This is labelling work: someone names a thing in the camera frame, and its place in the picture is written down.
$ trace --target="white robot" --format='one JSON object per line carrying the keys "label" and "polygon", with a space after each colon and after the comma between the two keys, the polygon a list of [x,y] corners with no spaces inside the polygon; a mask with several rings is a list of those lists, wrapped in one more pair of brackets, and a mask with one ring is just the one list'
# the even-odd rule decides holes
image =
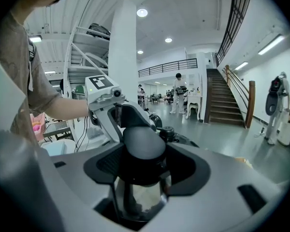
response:
{"label": "white robot", "polygon": [[277,130],[280,125],[285,96],[288,96],[289,107],[289,83],[286,73],[282,72],[272,81],[265,104],[266,114],[270,116],[265,139],[270,145],[275,145],[277,142]]}

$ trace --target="person's arm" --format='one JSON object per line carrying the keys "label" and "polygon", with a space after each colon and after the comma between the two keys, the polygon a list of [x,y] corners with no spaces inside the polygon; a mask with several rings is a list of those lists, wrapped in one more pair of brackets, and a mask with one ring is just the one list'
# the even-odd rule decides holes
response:
{"label": "person's arm", "polygon": [[38,52],[31,63],[33,91],[28,92],[28,103],[35,114],[45,112],[52,118],[68,120],[88,115],[85,100],[62,98],[47,80]]}

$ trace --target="white table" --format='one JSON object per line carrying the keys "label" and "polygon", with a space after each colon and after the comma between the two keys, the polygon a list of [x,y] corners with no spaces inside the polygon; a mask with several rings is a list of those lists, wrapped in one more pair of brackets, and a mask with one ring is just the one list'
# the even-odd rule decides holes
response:
{"label": "white table", "polygon": [[186,119],[188,119],[189,117],[189,106],[192,103],[195,103],[198,105],[198,112],[197,112],[197,119],[200,119],[200,110],[201,110],[201,95],[200,93],[192,93],[190,92],[188,94],[188,103],[187,103],[187,115],[186,115]]}

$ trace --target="white pillar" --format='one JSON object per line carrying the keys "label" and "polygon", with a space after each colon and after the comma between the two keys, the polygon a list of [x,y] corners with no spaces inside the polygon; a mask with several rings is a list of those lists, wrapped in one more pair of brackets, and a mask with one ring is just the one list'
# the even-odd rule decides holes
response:
{"label": "white pillar", "polygon": [[136,5],[130,0],[116,5],[108,57],[109,76],[129,101],[137,102]]}
{"label": "white pillar", "polygon": [[207,98],[207,73],[206,73],[206,62],[205,53],[197,53],[198,69],[200,70],[200,75],[202,75],[202,104],[200,119],[204,121],[205,110],[206,110],[206,98]]}

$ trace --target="staircase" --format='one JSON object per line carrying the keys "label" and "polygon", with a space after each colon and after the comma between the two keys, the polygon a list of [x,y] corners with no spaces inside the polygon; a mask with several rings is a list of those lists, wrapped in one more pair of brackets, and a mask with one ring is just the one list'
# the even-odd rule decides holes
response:
{"label": "staircase", "polygon": [[245,127],[245,122],[236,100],[217,69],[206,69],[207,77],[213,80],[210,122],[233,124]]}

